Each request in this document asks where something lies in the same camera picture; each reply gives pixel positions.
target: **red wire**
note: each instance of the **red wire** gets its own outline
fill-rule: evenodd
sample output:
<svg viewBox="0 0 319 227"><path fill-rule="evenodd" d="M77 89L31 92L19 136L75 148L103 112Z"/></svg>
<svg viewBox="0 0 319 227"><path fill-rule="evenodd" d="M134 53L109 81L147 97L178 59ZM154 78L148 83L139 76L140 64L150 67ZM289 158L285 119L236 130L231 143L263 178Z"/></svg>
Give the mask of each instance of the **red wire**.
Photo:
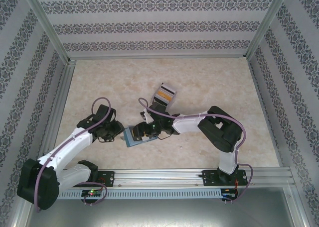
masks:
<svg viewBox="0 0 319 227"><path fill-rule="evenodd" d="M102 182L102 184L104 184L104 185L105 185L105 179L104 179L104 178L100 177L98 180L103 181L103 182Z"/></svg>
<svg viewBox="0 0 319 227"><path fill-rule="evenodd" d="M236 180L235 180L235 189L236 189L235 195L238 193L238 184L239 184L239 182L238 182L238 180L236 179Z"/></svg>

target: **white arm segment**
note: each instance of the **white arm segment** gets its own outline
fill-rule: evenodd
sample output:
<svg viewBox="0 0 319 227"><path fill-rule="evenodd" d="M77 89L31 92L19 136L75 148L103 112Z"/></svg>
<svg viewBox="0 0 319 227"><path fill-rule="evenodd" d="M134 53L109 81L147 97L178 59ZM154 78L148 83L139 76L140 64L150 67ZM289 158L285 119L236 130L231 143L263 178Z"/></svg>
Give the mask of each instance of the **white arm segment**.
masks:
<svg viewBox="0 0 319 227"><path fill-rule="evenodd" d="M235 162L235 151L236 149L233 152L219 151L218 167L221 171L229 175L232 174L237 167L237 164Z"/></svg>
<svg viewBox="0 0 319 227"><path fill-rule="evenodd" d="M82 164L76 164L70 169L63 170L58 177L60 193L81 182L86 182L89 179L90 174L91 170Z"/></svg>
<svg viewBox="0 0 319 227"><path fill-rule="evenodd" d="M185 133L185 132L201 132L201 130L198 128L198 124L200 121L202 121L205 117L193 117L193 118L185 118L185 119L175 119L173 122L173 128L179 133Z"/></svg>
<svg viewBox="0 0 319 227"><path fill-rule="evenodd" d="M72 134L66 139L74 137L74 135L78 134L79 132L83 131L83 128L76 128L72 132ZM40 161L40 164L43 165L47 159L51 156L51 154L60 147L66 140L64 140L60 145L58 145L53 151L50 151L45 156L40 157L38 160ZM49 162L47 167L52 166L55 170L56 176L59 178L62 170L65 168L65 166L84 148L91 145L93 141L92 134L89 132L85 132L78 136L77 138L73 139L71 142L65 145L57 154L55 157L53 157L53 160Z"/></svg>

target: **cable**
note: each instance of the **cable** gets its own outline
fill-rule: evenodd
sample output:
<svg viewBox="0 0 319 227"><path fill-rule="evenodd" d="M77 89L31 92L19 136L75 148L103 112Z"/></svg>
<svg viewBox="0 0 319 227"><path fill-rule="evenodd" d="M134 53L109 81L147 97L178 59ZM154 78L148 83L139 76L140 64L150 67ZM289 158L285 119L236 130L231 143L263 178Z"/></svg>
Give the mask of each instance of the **cable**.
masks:
<svg viewBox="0 0 319 227"><path fill-rule="evenodd" d="M35 206L35 210L36 210L37 213L40 212L39 207L38 207L38 190L39 190L40 178L41 178L41 175L42 175L44 169L45 169L46 166L49 164L49 162L53 160L52 157L55 157L55 155L56 155L66 144L68 144L68 143L71 142L73 139L77 138L78 136L82 135L82 134L85 133L86 131L89 131L89 130L93 129L93 128L95 128L96 126L100 125L102 122L104 122L104 120L108 117L108 115L110 114L110 111L111 111L111 103L110 103L110 101L109 101L107 98L105 98L105 97L97 98L97 99L92 103L91 113L94 114L94 113L93 113L94 104L95 104L98 100L101 100L101 99L106 100L106 101L108 102L108 105L109 105L109 109L108 109L106 115L105 115L99 122L97 122L96 124L94 124L94 125L88 127L87 129L85 129L85 130L79 132L79 133L76 134L75 136L69 138L69 139L66 140L64 143L62 143L61 146L60 146L58 149L56 149L56 150L52 153L52 155L47 159L47 161L46 161L46 162L44 163L44 165L41 167L41 169L40 169L40 171L39 171L39 174L38 174L38 176L37 176L37 178L36 178L35 187L34 187L34 206Z"/></svg>
<svg viewBox="0 0 319 227"><path fill-rule="evenodd" d="M249 164L240 164L238 163L238 149L244 144L245 140L246 140L246 136L247 136L247 133L246 133L246 129L244 128L244 126L239 122L237 121L236 119L232 118L232 117L229 117L229 116L225 116L225 115L221 115L221 114L210 114L210 113L206 113L206 114L195 114L195 115L185 115L185 116L171 116L171 115L166 115L166 114L163 114L163 113L160 113L160 112L157 112L153 109L150 109L148 107L149 103L146 99L144 98L139 98L139 103L144 107L146 108L147 110L155 113L155 114L158 114L158 115L161 115L161 116L165 116L165 117L169 117L169 118L172 118L172 119L185 119L185 118L192 118L192 117L202 117L202 116L212 116L212 117L221 117L221 118L224 118L224 119L228 119L234 123L236 123L243 131L243 139L242 141L238 144L238 146L235 148L235 163L239 166L248 166L251 170L251 175L250 175L250 178L249 178L249 181L245 187L245 189L243 190L242 194L236 199L240 199L243 194L247 191L247 188L248 186L250 185L250 182L253 178L253 167Z"/></svg>
<svg viewBox="0 0 319 227"><path fill-rule="evenodd" d="M89 196L89 195L86 195L86 196L84 197L84 199L83 199L84 205L94 206L94 205L100 203L102 200L104 200L105 197L106 197L107 194L108 194L108 189L107 189L106 186L105 186L104 184L102 184L102 183L98 183L98 182L81 182L81 183L79 183L78 185L99 185L99 186L102 186L101 191L102 191L103 188L105 189L105 194L104 194L104 196L103 196L102 198L98 199L98 200L97 200L96 202L94 202L94 203L87 203L87 202L85 202L86 198Z"/></svg>
<svg viewBox="0 0 319 227"><path fill-rule="evenodd" d="M159 139L159 140L165 140L166 138L171 137L171 135L169 135L169 136L167 136L167 137L164 137L164 138L159 138L159 136L158 136L158 139Z"/></svg>
<svg viewBox="0 0 319 227"><path fill-rule="evenodd" d="M235 180L235 189L236 189L235 195L237 195L238 194L238 180L237 179Z"/></svg>

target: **floor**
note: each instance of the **floor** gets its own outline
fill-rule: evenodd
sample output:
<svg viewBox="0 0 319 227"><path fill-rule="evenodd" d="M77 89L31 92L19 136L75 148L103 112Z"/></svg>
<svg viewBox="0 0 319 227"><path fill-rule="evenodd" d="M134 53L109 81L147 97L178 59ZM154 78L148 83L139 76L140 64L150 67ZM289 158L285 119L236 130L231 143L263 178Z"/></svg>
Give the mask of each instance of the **floor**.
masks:
<svg viewBox="0 0 319 227"><path fill-rule="evenodd" d="M170 114L195 114L219 106L247 130L239 162L279 166L245 58L79 60L57 144L90 114L92 102L101 96L111 101L124 126L143 121L138 98L150 101L162 82L177 91ZM101 103L96 103L95 111ZM94 142L69 166L82 159L102 169L213 168L218 166L219 151L202 133L173 135L130 148L117 136L111 143Z"/></svg>

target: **gray metal surface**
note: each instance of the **gray metal surface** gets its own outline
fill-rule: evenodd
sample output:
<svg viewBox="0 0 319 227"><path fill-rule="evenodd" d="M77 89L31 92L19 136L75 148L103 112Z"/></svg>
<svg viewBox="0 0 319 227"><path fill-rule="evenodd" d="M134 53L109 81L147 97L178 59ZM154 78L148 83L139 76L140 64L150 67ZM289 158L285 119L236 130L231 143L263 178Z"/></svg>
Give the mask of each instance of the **gray metal surface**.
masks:
<svg viewBox="0 0 319 227"><path fill-rule="evenodd" d="M296 187L283 188L290 215L295 226L310 227L305 208Z"/></svg>
<svg viewBox="0 0 319 227"><path fill-rule="evenodd" d="M7 222L7 227L25 227L29 218L32 204L19 196L13 206L13 213Z"/></svg>
<svg viewBox="0 0 319 227"><path fill-rule="evenodd" d="M234 204L216 199L105 200L89 207L56 201L46 211L31 210L28 227L290 227L281 188L249 189Z"/></svg>

